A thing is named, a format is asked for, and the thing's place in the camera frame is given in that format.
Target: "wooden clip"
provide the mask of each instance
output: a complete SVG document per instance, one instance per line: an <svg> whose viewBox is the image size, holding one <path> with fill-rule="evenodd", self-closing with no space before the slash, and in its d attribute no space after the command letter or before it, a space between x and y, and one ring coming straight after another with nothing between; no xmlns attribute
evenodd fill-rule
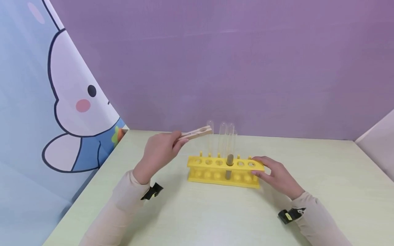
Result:
<svg viewBox="0 0 394 246"><path fill-rule="evenodd" d="M196 129L194 131L183 133L179 137L178 140L181 140L181 139L189 139L189 140L190 139L195 139L195 138L198 138L198 137L201 137L201 136L204 136L204 135L207 135L207 134L211 134L211 133L212 133L212 128L210 126L204 126L204 127L199 128L199 129Z"/></svg>

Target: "rabbit eye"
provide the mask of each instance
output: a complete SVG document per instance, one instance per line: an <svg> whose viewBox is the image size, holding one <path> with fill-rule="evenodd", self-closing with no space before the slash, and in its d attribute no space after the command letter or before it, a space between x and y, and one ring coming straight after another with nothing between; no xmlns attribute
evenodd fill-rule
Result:
<svg viewBox="0 0 394 246"><path fill-rule="evenodd" d="M89 86L87 87L87 92L89 93L89 96L95 97L95 96L96 96L96 93L97 93L96 87L95 87L94 85L89 85Z"/></svg>

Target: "rabbit ear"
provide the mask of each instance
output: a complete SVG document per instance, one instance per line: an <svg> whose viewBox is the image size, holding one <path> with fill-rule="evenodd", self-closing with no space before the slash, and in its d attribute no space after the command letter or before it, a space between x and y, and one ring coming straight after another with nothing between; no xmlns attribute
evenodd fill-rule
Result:
<svg viewBox="0 0 394 246"><path fill-rule="evenodd" d="M42 0L48 14L50 15L53 23L55 24L56 28L60 31L64 29L63 23L60 21L58 15L56 14L55 9L53 8L52 4L49 0Z"/></svg>

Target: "pink cheek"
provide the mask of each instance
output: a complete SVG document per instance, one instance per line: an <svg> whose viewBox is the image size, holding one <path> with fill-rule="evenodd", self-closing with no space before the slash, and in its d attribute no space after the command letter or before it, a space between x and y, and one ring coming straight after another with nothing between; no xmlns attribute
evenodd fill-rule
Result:
<svg viewBox="0 0 394 246"><path fill-rule="evenodd" d="M90 102L86 99L81 99L76 102L75 108L78 110L78 112L86 112L90 109Z"/></svg>

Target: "purple wall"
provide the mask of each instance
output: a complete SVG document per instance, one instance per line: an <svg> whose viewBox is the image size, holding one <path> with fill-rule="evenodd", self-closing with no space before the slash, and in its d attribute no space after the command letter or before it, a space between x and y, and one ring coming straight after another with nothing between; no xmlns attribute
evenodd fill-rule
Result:
<svg viewBox="0 0 394 246"><path fill-rule="evenodd" d="M356 139L394 108L392 0L52 3L132 129Z"/></svg>

